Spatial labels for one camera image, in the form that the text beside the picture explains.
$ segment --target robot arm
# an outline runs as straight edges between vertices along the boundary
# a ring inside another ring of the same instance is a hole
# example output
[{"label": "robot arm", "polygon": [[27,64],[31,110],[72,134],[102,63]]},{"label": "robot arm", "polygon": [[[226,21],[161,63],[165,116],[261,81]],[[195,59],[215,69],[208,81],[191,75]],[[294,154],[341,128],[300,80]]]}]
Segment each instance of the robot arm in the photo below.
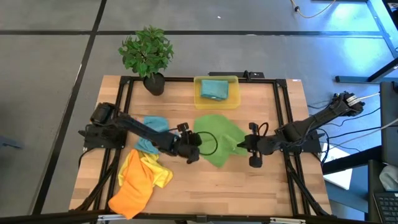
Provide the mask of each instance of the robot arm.
[{"label": "robot arm", "polygon": [[120,113],[111,119],[112,113],[118,113],[111,103],[100,103],[90,118],[85,131],[79,131],[85,137],[85,147],[89,150],[95,147],[122,148],[126,131],[130,131],[149,140],[160,152],[170,156],[187,158],[190,164],[199,160],[199,146],[201,138],[198,134],[188,130],[188,124],[177,126],[179,135],[169,131],[158,132],[140,123],[126,113]]},{"label": "robot arm", "polygon": [[244,142],[238,144],[238,147],[245,147],[252,153],[249,160],[250,166],[261,167],[261,155],[271,155],[279,150],[282,144],[289,151],[294,152],[298,148],[296,146],[301,146],[307,140],[308,133],[339,116],[356,116],[362,113],[364,105],[353,93],[335,94],[325,109],[305,120],[294,121],[276,129],[274,135],[260,136],[258,125],[250,123],[249,128],[252,134],[245,136]]}]

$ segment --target black desk leg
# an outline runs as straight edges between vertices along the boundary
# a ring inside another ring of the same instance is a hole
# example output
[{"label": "black desk leg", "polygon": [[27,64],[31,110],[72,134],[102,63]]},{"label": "black desk leg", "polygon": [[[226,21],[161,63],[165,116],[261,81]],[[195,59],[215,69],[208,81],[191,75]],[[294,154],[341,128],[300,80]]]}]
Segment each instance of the black desk leg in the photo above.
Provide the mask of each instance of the black desk leg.
[{"label": "black desk leg", "polygon": [[323,175],[327,175],[346,169],[363,166],[368,164],[368,161],[371,159],[381,161],[381,146],[376,146],[350,156],[327,162],[323,165],[322,172]]},{"label": "black desk leg", "polygon": [[336,76],[336,82],[338,83],[373,83],[378,84],[380,82],[398,82],[398,78],[384,78],[386,75],[398,68],[398,58],[395,58],[392,62],[382,67],[380,70],[375,72],[370,77],[354,77],[354,76]]}]

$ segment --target light blue cloth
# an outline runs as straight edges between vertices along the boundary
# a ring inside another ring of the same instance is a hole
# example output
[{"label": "light blue cloth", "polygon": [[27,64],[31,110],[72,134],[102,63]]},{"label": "light blue cloth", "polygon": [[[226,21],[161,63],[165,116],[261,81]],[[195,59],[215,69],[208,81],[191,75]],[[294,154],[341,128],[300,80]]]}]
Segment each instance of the light blue cloth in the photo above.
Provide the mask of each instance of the light blue cloth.
[{"label": "light blue cloth", "polygon": [[[146,116],[144,117],[144,125],[152,128],[155,131],[167,131],[169,130],[169,122],[159,116]],[[150,154],[159,154],[159,150],[152,145],[149,140],[139,138],[134,148],[140,150],[142,152],[150,153]]]},{"label": "light blue cloth", "polygon": [[226,100],[228,98],[227,80],[202,80],[200,96],[212,100]]}]

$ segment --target desk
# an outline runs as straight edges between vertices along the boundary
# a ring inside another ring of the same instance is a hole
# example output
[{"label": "desk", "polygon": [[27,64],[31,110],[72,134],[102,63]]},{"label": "desk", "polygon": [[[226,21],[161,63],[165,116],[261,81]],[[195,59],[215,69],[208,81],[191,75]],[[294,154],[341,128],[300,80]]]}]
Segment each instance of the desk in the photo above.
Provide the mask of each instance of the desk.
[{"label": "desk", "polygon": [[[104,76],[97,103],[114,103],[119,76]],[[290,104],[295,120],[308,117],[307,102],[300,80],[287,80]],[[225,115],[242,130],[249,133],[249,122],[269,122],[269,129],[278,128],[277,112],[272,85],[240,83],[241,106],[235,110],[196,110],[193,104],[193,83],[166,82],[161,96],[152,96],[142,82],[134,82],[129,114],[143,121],[146,115],[166,117],[170,127],[187,122],[193,128],[195,118],[205,114]],[[284,121],[287,121],[282,105]],[[126,147],[121,152],[119,168],[138,136],[127,135]],[[87,153],[78,171],[70,209],[79,206],[98,181],[104,149]],[[311,154],[301,154],[305,183],[317,202],[331,212],[320,162]],[[154,188],[144,213],[291,216],[289,191],[283,155],[275,152],[264,157],[261,168],[249,166],[249,155],[230,156],[222,168],[201,158],[188,165],[186,159],[161,154],[159,162],[174,172],[171,182],[164,188]],[[104,208],[108,186],[105,186],[100,208]],[[302,213],[300,191],[296,187],[298,209]]]}]

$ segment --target gray floor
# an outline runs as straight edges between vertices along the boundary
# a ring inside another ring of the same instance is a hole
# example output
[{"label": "gray floor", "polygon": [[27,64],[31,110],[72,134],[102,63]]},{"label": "gray floor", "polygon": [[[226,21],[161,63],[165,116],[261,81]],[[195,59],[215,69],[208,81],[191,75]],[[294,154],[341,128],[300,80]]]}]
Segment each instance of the gray floor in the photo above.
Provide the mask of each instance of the gray floor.
[{"label": "gray floor", "polygon": [[[308,15],[328,4],[296,2]],[[373,4],[379,14],[385,14],[380,1],[373,0]],[[91,30],[99,5],[99,0],[69,1],[68,4],[53,0],[40,5],[33,1],[3,0],[0,1],[0,30]],[[113,0],[106,4],[99,29],[134,30],[149,24],[165,30],[377,31],[365,3],[338,2],[319,17],[303,19],[292,12],[289,0]],[[379,37],[170,35],[168,38],[175,47],[175,59],[164,72],[167,76],[199,76],[210,71],[246,69],[262,71],[268,78],[301,79],[309,104],[328,100],[332,94],[344,90],[359,96],[379,91],[377,85],[339,84],[333,77],[368,76],[393,59],[385,41]],[[102,76],[131,75],[124,69],[117,52],[123,39],[120,35],[95,39],[45,202],[46,213],[68,209],[82,150],[82,138],[77,131],[92,113]],[[0,217],[29,212],[87,40],[85,35],[0,36],[0,135],[24,143],[21,150],[0,149]],[[366,103],[365,113],[379,107],[377,97]],[[375,113],[349,121],[342,128],[325,126],[325,129],[330,136],[335,136],[379,125],[379,113]],[[378,144],[379,133],[345,146],[365,150]],[[363,169],[355,169],[351,188],[360,189],[364,175]],[[333,206],[333,212],[349,216],[339,212],[343,207]]]}]

